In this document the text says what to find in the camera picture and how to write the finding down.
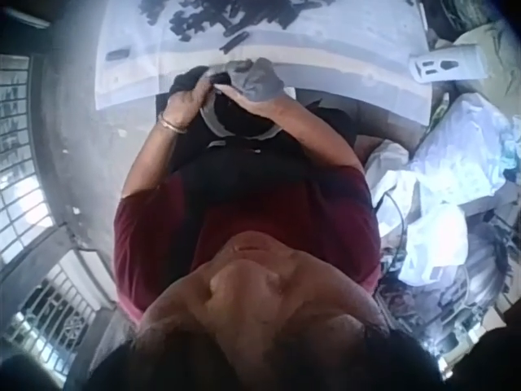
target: gray glove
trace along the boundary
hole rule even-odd
[[[230,61],[208,70],[208,75],[226,72],[231,85],[251,102],[266,102],[284,93],[284,82],[274,71],[268,59],[260,57],[255,63],[250,59]]]

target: person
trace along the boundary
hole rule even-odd
[[[348,119],[333,129],[339,113],[313,108],[324,120],[284,94],[264,59],[228,64],[231,85],[198,72],[169,97],[125,181],[114,270],[138,334],[88,388],[442,387],[436,361],[390,330],[371,296],[379,232],[340,129]],[[284,139],[208,147],[167,175],[213,91]]]

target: woman's left hand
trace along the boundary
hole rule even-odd
[[[186,129],[203,106],[212,84],[202,76],[192,91],[182,91],[169,98],[163,118],[179,129]]]

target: black fabric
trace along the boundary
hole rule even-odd
[[[166,108],[170,94],[192,90],[206,70],[197,67],[177,76],[169,94],[156,97],[157,112]],[[308,106],[308,110],[354,145],[357,133],[345,112],[320,108],[317,103]],[[214,141],[225,141],[225,146],[208,148]],[[178,138],[169,168],[182,176],[187,205],[185,221],[173,241],[171,283],[190,273],[207,208],[317,176],[300,144],[288,133],[281,131],[262,141],[222,139],[206,126],[200,114],[187,134]]]

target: plastic bag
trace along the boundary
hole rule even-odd
[[[405,219],[411,209],[416,177],[413,173],[403,170],[408,161],[407,150],[388,140],[376,148],[367,161],[366,181],[373,206],[383,197],[376,213],[382,238],[399,226],[401,219]],[[396,205],[384,195],[386,192]]]
[[[405,249],[399,280],[414,287],[441,280],[446,266],[462,265],[468,254],[463,211],[451,204],[436,206],[409,225]]]
[[[481,95],[460,96],[409,163],[433,198],[422,194],[422,203],[465,204],[503,186],[499,128],[505,120]]]

